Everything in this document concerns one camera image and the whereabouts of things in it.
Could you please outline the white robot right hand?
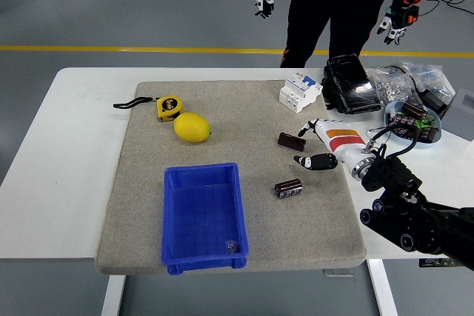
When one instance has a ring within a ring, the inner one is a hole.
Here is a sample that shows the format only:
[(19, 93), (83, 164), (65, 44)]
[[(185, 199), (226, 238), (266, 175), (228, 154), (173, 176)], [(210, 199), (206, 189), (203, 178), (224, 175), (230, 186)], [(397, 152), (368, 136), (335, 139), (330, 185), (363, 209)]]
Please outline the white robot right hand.
[(312, 130), (330, 151), (311, 157), (294, 156), (293, 160), (309, 170), (334, 169), (338, 162), (346, 164), (347, 170), (356, 180), (361, 180), (374, 161), (372, 153), (366, 153), (366, 143), (345, 121), (317, 118), (308, 121), (298, 133), (301, 137)]

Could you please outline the person's left hand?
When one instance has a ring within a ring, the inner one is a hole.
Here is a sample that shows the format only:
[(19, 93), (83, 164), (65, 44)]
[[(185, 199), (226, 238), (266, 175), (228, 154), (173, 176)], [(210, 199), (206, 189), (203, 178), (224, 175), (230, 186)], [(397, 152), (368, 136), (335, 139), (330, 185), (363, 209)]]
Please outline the person's left hand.
[(387, 34), (384, 38), (385, 44), (399, 44), (399, 39), (404, 36), (407, 28), (417, 22), (419, 7), (409, 5), (408, 7), (388, 7), (381, 23), (378, 26), (377, 34), (384, 31)]

